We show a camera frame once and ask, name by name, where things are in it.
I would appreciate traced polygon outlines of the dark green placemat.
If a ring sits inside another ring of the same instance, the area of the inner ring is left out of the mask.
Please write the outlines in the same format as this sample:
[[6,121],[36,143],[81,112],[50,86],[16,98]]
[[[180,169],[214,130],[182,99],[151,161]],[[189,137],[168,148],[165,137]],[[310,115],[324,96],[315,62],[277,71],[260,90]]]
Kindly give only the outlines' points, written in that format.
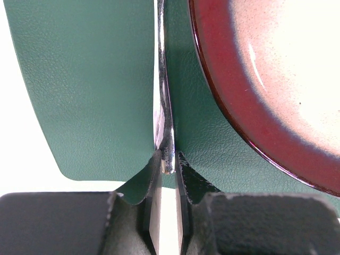
[[311,192],[339,206],[339,67],[292,93],[263,96],[259,1],[3,1],[24,92],[63,176],[127,181],[155,151],[153,97],[164,74],[171,134],[189,165],[223,192]]

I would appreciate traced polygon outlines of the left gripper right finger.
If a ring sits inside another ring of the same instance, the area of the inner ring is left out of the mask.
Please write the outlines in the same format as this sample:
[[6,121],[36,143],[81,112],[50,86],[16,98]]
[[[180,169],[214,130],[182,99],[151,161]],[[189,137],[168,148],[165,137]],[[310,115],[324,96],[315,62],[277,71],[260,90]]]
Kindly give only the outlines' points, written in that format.
[[323,197],[222,192],[175,157],[181,254],[339,254],[339,221]]

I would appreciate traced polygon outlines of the silver fork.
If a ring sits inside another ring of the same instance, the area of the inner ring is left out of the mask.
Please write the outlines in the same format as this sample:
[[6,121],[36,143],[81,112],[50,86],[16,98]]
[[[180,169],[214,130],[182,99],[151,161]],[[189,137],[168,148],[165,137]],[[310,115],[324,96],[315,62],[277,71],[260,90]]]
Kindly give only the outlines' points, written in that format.
[[162,172],[175,172],[175,139],[166,67],[164,0],[154,1],[154,146],[161,151]]

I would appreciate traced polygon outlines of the red rimmed beige plate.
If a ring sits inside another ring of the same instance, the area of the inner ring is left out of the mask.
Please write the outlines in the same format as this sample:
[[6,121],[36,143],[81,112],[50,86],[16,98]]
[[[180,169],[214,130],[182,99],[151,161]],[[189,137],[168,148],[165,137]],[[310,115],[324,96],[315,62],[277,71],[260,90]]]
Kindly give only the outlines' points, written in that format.
[[339,196],[339,1],[189,1],[218,106],[277,168]]

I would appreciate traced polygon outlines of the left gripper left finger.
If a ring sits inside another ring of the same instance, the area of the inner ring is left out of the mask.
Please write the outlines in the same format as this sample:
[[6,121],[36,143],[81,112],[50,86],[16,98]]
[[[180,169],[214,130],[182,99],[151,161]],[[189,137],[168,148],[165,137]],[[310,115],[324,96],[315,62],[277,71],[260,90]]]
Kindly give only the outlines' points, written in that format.
[[1,197],[1,254],[158,254],[161,152],[112,192]]

